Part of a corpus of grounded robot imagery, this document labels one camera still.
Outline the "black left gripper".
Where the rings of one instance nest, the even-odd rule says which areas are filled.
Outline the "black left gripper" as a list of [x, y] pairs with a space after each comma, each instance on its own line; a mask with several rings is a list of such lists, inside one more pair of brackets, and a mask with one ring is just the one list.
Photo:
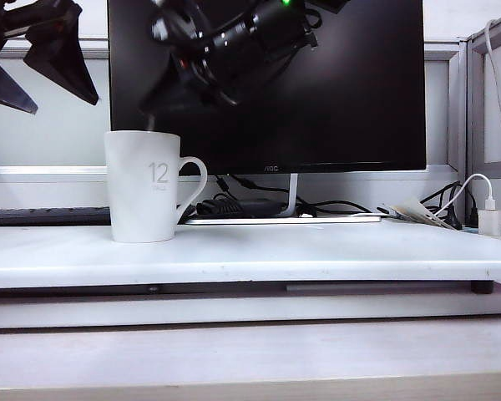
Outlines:
[[[81, 100], [95, 105], [99, 96], [78, 39], [82, 8], [74, 1], [35, 1], [5, 9], [0, 1], [0, 51], [10, 38], [24, 36], [31, 48], [24, 62]], [[0, 104], [36, 114], [38, 106], [0, 66]]]

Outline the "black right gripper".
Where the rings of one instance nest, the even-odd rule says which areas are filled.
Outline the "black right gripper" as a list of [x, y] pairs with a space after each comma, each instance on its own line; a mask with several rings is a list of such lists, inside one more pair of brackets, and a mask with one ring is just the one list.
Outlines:
[[150, 31], [166, 52], [166, 66], [139, 103], [148, 122], [200, 106], [200, 97], [187, 85], [187, 74], [220, 76], [220, 57], [215, 48], [215, 37], [220, 35], [220, 3], [155, 1], [154, 6]]

